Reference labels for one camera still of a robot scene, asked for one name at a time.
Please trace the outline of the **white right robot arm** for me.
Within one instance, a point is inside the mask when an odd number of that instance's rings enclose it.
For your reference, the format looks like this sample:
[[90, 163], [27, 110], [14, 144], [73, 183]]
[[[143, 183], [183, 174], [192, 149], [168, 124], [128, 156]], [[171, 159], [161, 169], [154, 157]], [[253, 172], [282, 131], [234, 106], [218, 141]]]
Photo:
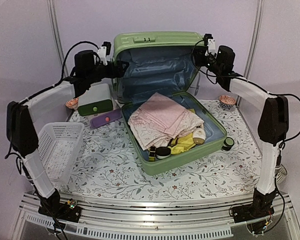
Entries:
[[234, 51], [225, 45], [216, 46], [215, 39], [206, 33], [194, 44], [191, 60], [197, 70], [207, 68], [210, 77], [227, 92], [231, 92], [261, 111], [257, 133], [262, 142], [262, 165], [256, 196], [269, 196], [276, 190], [276, 170], [289, 129], [288, 99], [266, 91], [256, 83], [233, 71]]

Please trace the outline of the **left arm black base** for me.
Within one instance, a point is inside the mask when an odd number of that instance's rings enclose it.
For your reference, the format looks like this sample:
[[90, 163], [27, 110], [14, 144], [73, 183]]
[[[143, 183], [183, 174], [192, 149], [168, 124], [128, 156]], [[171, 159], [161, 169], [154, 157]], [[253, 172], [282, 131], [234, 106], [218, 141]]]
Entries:
[[57, 220], [65, 220], [72, 223], [78, 223], [81, 217], [82, 208], [78, 202], [70, 198], [66, 202], [61, 202], [61, 196], [57, 189], [54, 190], [48, 198], [38, 195], [40, 207], [38, 213]]

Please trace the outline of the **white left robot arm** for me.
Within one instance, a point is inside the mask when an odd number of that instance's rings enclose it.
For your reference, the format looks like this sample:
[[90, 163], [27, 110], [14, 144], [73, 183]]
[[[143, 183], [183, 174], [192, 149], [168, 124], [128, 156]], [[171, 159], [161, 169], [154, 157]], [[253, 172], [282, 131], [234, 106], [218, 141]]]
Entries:
[[52, 198], [57, 193], [39, 156], [39, 132], [44, 124], [57, 117], [55, 110], [70, 99], [82, 96], [94, 83], [122, 77], [128, 63], [108, 61], [111, 43], [105, 41], [94, 50], [79, 52], [70, 76], [61, 72], [60, 80], [20, 101], [11, 101], [6, 110], [6, 137], [9, 149], [5, 158], [15, 155], [24, 173], [40, 197], [48, 199], [45, 209], [53, 216], [64, 213], [64, 205]]

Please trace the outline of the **green hard-shell suitcase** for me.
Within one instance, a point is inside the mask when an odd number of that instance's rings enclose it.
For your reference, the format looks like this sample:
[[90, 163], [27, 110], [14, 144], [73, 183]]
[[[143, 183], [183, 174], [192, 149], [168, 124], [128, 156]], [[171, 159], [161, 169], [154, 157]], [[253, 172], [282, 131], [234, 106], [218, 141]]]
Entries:
[[126, 63], [116, 96], [142, 169], [154, 176], [219, 151], [226, 129], [188, 92], [204, 65], [214, 62], [210, 33], [151, 31], [114, 38], [113, 59]]

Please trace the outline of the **white perforated plastic basket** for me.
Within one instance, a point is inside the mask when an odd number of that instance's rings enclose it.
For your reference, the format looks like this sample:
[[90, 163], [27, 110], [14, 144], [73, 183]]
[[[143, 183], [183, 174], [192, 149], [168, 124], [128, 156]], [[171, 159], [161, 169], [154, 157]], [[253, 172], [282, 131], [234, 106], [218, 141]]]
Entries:
[[70, 170], [83, 144], [81, 122], [50, 122], [38, 134], [38, 153], [49, 179], [57, 185], [70, 180]]

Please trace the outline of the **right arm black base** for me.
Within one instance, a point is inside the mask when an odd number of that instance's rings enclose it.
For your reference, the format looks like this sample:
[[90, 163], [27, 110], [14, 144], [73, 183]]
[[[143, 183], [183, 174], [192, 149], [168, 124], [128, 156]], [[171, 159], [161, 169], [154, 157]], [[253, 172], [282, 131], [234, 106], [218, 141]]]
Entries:
[[273, 200], [277, 191], [262, 194], [256, 188], [253, 192], [251, 204], [236, 205], [230, 208], [230, 215], [235, 223], [246, 222], [254, 219], [270, 216], [275, 213]]

